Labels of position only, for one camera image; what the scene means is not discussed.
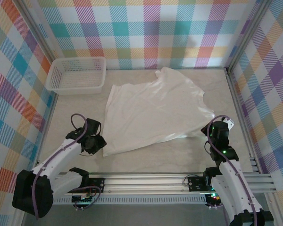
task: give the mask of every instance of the beige floor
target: beige floor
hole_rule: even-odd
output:
[[[205,92],[204,103],[214,110],[215,115],[226,114],[235,121],[230,131],[230,145],[236,150],[244,172],[251,172],[249,152],[246,147],[232,97],[222,69],[179,70]],[[107,71],[101,94],[59,96],[47,134],[40,160],[52,154],[63,142],[68,132],[73,130],[70,116],[81,113],[85,117],[104,122],[106,102],[113,84],[139,84],[156,79],[155,70]],[[74,119],[83,126],[83,120]],[[103,157],[98,151],[92,157],[77,156],[66,167],[79,167],[89,172],[203,172],[206,167],[215,166],[204,151],[205,136],[178,138],[168,142],[153,144],[134,151]]]

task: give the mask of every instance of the white cloth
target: white cloth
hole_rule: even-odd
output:
[[[193,136],[213,117],[204,92],[179,71],[164,67],[153,82],[113,85],[106,105],[104,156],[177,137]]]

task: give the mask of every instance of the table surface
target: table surface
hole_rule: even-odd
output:
[[[61,145],[67,133],[73,130],[70,123],[72,114],[80,113],[86,118],[104,123],[105,107],[112,85],[154,81],[155,71],[107,71],[105,84],[100,94],[59,96],[41,150],[40,161],[48,158]],[[182,69],[179,71],[205,92],[204,103],[214,110],[215,115],[226,114],[234,120],[235,126],[229,135],[230,145],[240,158],[242,170],[252,172],[249,151],[223,69]],[[74,117],[74,123],[77,127],[83,126],[83,120],[79,117]],[[205,141],[204,135],[177,138],[108,157],[103,157],[101,149],[91,157],[75,157],[63,171],[78,167],[88,172],[203,172],[206,167],[216,166],[204,150]]]

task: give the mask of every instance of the white basket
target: white basket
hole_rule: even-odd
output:
[[[106,77],[104,57],[60,58],[52,62],[45,87],[59,95],[100,93]]]

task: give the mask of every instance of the marble surface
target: marble surface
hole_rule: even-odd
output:
[[[236,150],[242,170],[252,172],[250,155],[246,147],[238,117],[233,105],[225,73],[222,69],[179,70],[205,92],[204,103],[214,110],[215,115],[226,114],[235,121],[231,129],[230,145]],[[73,130],[70,116],[81,113],[86,118],[100,122],[105,119],[105,106],[113,84],[139,84],[156,79],[155,70],[107,71],[105,84],[100,94],[59,96],[40,161],[49,157],[63,142],[68,132]],[[74,117],[77,127],[83,120]],[[204,151],[204,135],[193,138],[178,138],[168,142],[153,144],[126,153],[103,157],[103,150],[94,156],[77,156],[64,169],[79,167],[89,172],[203,172],[206,167],[215,166]]]

